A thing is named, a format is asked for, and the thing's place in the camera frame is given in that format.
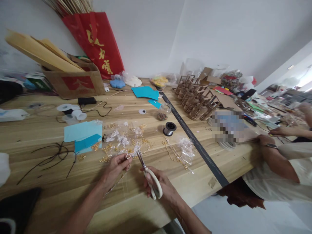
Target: white floor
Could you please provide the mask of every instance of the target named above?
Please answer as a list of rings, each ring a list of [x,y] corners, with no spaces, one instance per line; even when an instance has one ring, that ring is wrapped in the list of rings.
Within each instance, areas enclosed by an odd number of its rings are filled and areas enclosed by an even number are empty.
[[[298,206],[306,224],[287,202],[267,202],[266,210],[238,208],[229,205],[226,197],[209,197],[192,208],[213,234],[312,234],[312,204]]]

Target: white scissor handle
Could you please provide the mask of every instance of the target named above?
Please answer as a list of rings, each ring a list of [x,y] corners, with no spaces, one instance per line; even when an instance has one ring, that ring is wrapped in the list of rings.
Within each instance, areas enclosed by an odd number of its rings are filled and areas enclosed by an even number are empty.
[[[157,188],[154,188],[149,182],[149,187],[150,187],[150,193],[152,195],[152,198],[154,200],[156,200],[156,196],[158,199],[160,199],[162,197],[162,194],[163,194],[163,190],[162,190],[162,187],[157,179],[157,177],[155,176],[155,174],[150,170],[148,169],[147,167],[145,168],[145,170],[143,171],[144,172],[144,176],[146,177],[146,174],[149,173],[150,176],[152,177],[152,179],[154,180]]]

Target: scissors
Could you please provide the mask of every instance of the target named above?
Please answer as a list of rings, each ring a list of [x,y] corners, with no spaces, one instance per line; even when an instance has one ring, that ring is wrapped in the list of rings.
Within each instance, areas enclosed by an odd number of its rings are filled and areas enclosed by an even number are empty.
[[[143,167],[143,169],[144,169],[144,171],[143,171],[144,177],[146,178],[146,175],[149,173],[150,176],[152,177],[152,179],[154,180],[156,186],[157,186],[157,188],[155,188],[153,185],[151,185],[151,184],[148,182],[149,187],[150,187],[150,193],[151,193],[151,195],[152,195],[152,198],[153,198],[154,200],[156,200],[156,197],[157,197],[158,199],[160,199],[160,198],[162,197],[163,190],[162,190],[162,187],[160,186],[160,183],[159,183],[157,177],[155,176],[155,174],[154,174],[150,169],[148,169],[148,168],[145,166],[144,161],[143,161],[143,159],[142,159],[141,152],[140,152],[139,150],[138,150],[138,152],[137,152],[137,156],[138,156],[138,158],[139,158],[139,160],[140,160],[140,162],[141,162],[141,164],[142,164],[142,167]]]

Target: wristwatch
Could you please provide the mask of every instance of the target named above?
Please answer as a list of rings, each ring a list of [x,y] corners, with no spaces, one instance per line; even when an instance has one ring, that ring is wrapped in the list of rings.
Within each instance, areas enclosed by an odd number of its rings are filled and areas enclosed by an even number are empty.
[[[265,146],[273,148],[273,149],[278,149],[276,145],[271,144],[271,143],[267,143]]]

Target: tangled wire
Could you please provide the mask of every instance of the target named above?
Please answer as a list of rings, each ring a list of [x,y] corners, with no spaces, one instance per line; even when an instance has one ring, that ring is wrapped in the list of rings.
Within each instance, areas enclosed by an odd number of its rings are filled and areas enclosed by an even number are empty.
[[[75,161],[73,162],[73,164],[72,164],[72,166],[71,166],[71,169],[69,170],[69,172],[68,172],[68,174],[67,174],[67,176],[66,176],[66,179],[67,179],[67,177],[68,177],[69,173],[71,172],[71,170],[72,170],[74,164],[76,163],[76,160],[77,160],[77,153],[75,153],[75,151],[68,150],[65,146],[63,146],[63,143],[64,143],[64,141],[62,142],[62,144],[53,143],[53,144],[55,144],[55,145],[45,146],[45,147],[36,149],[36,150],[34,150],[33,152],[31,152],[31,153],[34,153],[34,152],[36,152],[36,151],[38,151],[38,150],[45,149],[45,148],[49,148],[49,147],[57,147],[57,148],[58,148],[58,152],[57,152],[56,154],[54,154],[53,156],[51,156],[51,157],[49,157],[49,158],[47,158],[47,159],[44,159],[43,161],[41,161],[40,163],[38,163],[37,165],[35,165],[32,169],[30,169],[30,170],[20,179],[20,181],[19,181],[16,185],[18,185],[18,184],[25,178],[25,176],[27,176],[27,175],[28,175],[33,169],[35,169],[36,167],[46,165],[46,164],[52,162],[54,159],[59,158],[60,161],[58,161],[57,163],[55,163],[54,165],[52,165],[52,166],[50,166],[50,167],[47,167],[47,168],[42,169],[42,171],[47,170],[47,169],[50,169],[50,168],[56,166],[57,164],[59,164],[61,161],[65,160],[65,158],[67,157],[67,155],[68,155],[69,152],[73,152],[73,153],[75,154]]]

